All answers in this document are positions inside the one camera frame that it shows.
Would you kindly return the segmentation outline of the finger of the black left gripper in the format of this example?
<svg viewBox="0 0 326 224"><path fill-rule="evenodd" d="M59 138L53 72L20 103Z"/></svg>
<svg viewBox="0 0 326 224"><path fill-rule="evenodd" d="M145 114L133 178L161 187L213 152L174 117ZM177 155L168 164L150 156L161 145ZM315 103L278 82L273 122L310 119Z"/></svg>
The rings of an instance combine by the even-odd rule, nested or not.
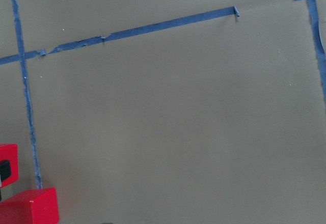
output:
<svg viewBox="0 0 326 224"><path fill-rule="evenodd" d="M9 160L2 160L0 164L1 188L4 187L4 181L11 177L11 165Z"/></svg>

